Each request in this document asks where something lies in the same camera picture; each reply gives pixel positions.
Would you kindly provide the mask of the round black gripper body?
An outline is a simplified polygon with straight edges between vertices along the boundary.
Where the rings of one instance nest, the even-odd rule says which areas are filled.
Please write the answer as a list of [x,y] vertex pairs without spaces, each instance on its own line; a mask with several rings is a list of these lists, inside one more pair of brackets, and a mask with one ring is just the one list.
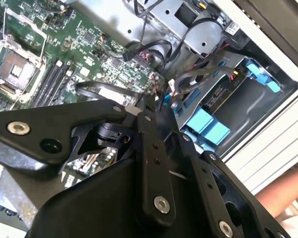
[[211,230],[193,183],[171,174],[176,219],[170,227],[136,217],[135,165],[119,162],[49,199],[28,232],[31,238],[222,238]]

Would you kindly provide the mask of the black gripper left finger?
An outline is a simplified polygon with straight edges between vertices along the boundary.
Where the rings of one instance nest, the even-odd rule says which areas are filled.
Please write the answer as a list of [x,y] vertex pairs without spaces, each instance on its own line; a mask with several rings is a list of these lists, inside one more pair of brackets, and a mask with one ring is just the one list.
[[118,150],[118,160],[136,161],[139,221],[171,226],[175,204],[154,98],[130,111],[105,99],[0,113],[0,164],[36,178],[53,178],[107,147]]

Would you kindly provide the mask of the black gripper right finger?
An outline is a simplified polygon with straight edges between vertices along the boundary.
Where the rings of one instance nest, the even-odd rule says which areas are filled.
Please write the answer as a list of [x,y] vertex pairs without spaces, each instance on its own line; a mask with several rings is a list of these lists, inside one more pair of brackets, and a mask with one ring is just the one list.
[[192,201],[184,207],[191,208],[202,237],[289,237],[215,153],[196,151],[192,139],[180,132],[171,108],[158,109],[156,123],[168,150],[170,170],[188,182]]

